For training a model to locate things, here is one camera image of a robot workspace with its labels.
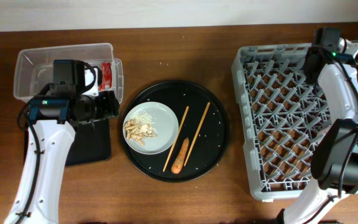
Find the wooden chopstick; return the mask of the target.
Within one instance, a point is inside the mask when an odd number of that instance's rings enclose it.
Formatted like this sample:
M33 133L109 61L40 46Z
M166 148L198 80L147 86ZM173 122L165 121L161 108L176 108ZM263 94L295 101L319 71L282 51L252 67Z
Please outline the wooden chopstick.
M203 113L203 115L202 115L202 117L201 117L201 119L200 119L198 128L197 128L197 130L196 130L196 132L195 132L194 138L193 138L192 143L191 143L191 145L190 145L190 149L189 149L188 154L187 154L187 156L186 156L186 159L185 159L185 162L184 162L184 166L187 165L188 160L189 160L189 158L190 158L190 156L191 156L191 153L192 153L193 148L194 148L194 146L195 146L196 140L197 140L198 135L199 135L199 133L200 133L201 127L202 127L202 125L203 125L203 123L204 123L204 119L205 119L206 114L207 114L207 112L208 112L208 110L209 110L210 104L211 104L211 102L208 102L207 105L206 105L206 107L205 107L205 109L204 109L204 113Z
M168 166L168 162L169 162L169 160L170 160L170 158L171 158L171 155L172 155L172 152L173 152L173 150L174 150L174 148L175 148L175 144L176 144L177 139L178 139L178 137L179 137L179 134L180 134L180 131L181 131L181 129L182 129L182 126L183 126L183 124L184 124L184 122L185 122L185 119L186 119L186 116L187 116L187 113L188 113L189 108L190 108L189 106L186 106L186 108L185 108L185 112L184 112L184 114L183 114L183 116L182 116L182 119L181 119L181 122L180 122L180 125L179 125L179 128L178 128L177 135L176 135L176 137L175 137L175 139L174 139L173 144L171 145L170 151L169 151L168 156L167 156L167 159L166 159L166 161L165 161L165 164L164 164L164 167L163 167L163 170L162 170L163 172L165 172L165 170L166 170L166 168L167 168L167 166Z

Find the carrot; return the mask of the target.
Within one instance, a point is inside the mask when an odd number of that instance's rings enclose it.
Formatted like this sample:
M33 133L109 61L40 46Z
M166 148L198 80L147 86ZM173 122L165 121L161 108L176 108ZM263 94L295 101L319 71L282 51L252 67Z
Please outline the carrot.
M181 145L180 152L177 155L172 167L171 172L174 174L179 174L184 166L186 153L189 147L190 140L189 138L185 138L183 144Z

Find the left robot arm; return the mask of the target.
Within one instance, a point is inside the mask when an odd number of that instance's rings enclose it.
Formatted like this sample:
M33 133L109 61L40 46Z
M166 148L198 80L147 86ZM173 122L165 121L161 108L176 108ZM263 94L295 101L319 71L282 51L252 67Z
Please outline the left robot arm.
M111 155L109 120L119 114L112 90L101 90L103 70L81 60L55 60L52 82L20 110L27 155L16 199L5 223L58 223L63 172L70 151L81 159Z

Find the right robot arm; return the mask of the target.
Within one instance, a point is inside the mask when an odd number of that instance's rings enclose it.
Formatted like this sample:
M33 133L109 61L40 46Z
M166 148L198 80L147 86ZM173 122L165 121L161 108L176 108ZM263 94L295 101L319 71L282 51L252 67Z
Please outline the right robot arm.
M318 223L358 192L358 40L343 38L339 29L317 29L303 71L307 83L323 90L332 125L313 153L311 180L275 223Z

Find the grey dishwasher rack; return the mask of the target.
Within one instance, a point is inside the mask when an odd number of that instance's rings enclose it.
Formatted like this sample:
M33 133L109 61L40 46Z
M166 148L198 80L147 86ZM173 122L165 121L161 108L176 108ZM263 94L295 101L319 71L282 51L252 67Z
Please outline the grey dishwasher rack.
M331 117L322 89L302 67L309 44L241 47L232 64L244 130L250 193L295 198L311 179L310 161Z

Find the grey plate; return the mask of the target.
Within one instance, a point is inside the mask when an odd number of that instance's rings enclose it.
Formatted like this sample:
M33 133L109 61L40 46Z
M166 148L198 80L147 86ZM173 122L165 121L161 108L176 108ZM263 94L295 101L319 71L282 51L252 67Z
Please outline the grey plate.
M152 126L157 133L156 137L144 140L145 146L140 146L135 141L127 140L124 136L124 123L129 120L130 116L141 110L152 115ZM124 123L122 125L122 133L129 148L146 155L159 154L166 151L173 144L179 128L178 118L173 110L162 103L153 101L141 103L130 109L124 116Z

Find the black round tray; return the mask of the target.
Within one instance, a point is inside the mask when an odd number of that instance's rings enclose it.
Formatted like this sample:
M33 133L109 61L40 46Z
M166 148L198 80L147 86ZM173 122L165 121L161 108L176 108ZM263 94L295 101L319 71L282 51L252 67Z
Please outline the black round tray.
M186 106L190 108L165 172L162 170L171 146L159 154L141 154L129 148L122 134L124 151L133 165L145 175L164 182L185 182L197 179L209 172L224 155L230 136L229 119L219 99L197 83L169 80L152 85L139 93L129 103L124 116L133 107L149 101L168 106L176 114L178 122L181 121ZM193 140L208 102L211 104L188 163L179 174L173 174L171 166L179 153L182 142L185 138Z

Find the peanut and rice scraps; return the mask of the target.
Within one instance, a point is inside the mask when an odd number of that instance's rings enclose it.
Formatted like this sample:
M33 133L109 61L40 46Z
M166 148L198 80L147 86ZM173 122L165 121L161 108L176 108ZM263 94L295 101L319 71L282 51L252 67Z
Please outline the peanut and rice scraps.
M138 111L124 123L124 136L127 140L132 140L140 146L145 146L144 140L146 138L157 136L152 125L152 115L144 110Z

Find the red wrapper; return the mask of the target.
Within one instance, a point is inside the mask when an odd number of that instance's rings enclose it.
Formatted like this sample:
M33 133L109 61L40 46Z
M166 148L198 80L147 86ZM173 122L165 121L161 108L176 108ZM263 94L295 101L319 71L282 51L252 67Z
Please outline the red wrapper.
M99 86L100 91L110 90L112 87L111 63L103 62L101 64L102 83Z

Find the black rectangular tray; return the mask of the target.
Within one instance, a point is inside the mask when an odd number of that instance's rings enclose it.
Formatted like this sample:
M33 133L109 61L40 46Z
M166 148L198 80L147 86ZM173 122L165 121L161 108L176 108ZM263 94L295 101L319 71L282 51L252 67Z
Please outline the black rectangular tray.
M69 122L55 119L32 121L29 125L28 155L35 157L39 173L56 176L66 166L76 166L103 161L111 157L111 138L108 120L79 124L74 128Z

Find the crumpled white tissue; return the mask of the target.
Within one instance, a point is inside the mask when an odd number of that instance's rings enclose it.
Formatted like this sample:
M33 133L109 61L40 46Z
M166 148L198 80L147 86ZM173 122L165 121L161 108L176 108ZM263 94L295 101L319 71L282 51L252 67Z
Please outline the crumpled white tissue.
M97 89L98 87L98 69L94 68L94 72L96 74L96 81L93 85L93 89ZM85 70L85 86L90 85L94 81L93 72L90 69Z

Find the clear plastic bin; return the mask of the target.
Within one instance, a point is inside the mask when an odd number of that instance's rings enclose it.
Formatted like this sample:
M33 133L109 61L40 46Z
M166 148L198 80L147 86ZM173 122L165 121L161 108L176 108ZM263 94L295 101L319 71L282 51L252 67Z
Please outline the clear plastic bin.
M64 45L25 49L19 52L14 74L14 97L29 101L48 83L53 81L53 61L61 59L81 60L92 66L111 64L112 86L118 102L124 96L122 62L113 54L110 43Z

